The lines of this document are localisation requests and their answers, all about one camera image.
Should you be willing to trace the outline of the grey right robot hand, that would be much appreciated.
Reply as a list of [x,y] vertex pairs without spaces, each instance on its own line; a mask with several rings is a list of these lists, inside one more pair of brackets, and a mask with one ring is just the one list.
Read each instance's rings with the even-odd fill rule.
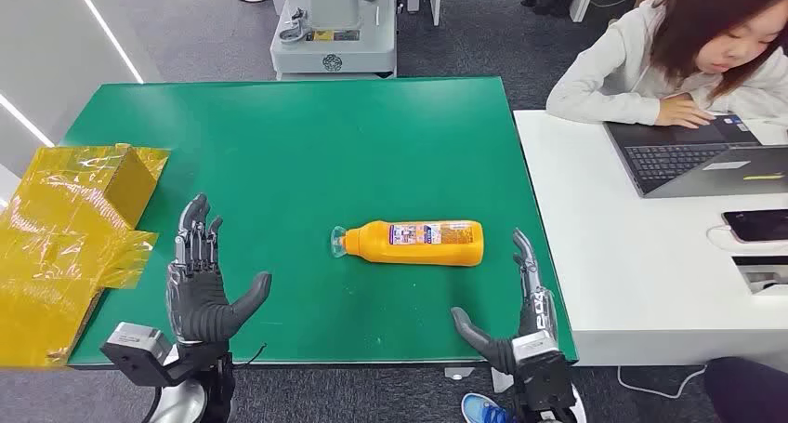
[[460,337],[497,371],[532,377],[561,360],[563,353],[558,346],[553,294],[541,281],[532,243],[520,229],[513,231],[512,239],[518,249],[513,259],[519,267],[522,291],[518,332],[494,338],[474,325],[462,308],[452,307],[450,314]]

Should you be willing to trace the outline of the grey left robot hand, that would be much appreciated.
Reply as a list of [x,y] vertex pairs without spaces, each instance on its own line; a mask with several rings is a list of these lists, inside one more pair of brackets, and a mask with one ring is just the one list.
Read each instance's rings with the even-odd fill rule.
[[219,264],[220,216],[207,222],[210,204],[197,194],[182,210],[174,259],[167,266],[166,306],[181,344],[230,341],[269,297],[272,275],[262,271],[235,301],[228,300]]

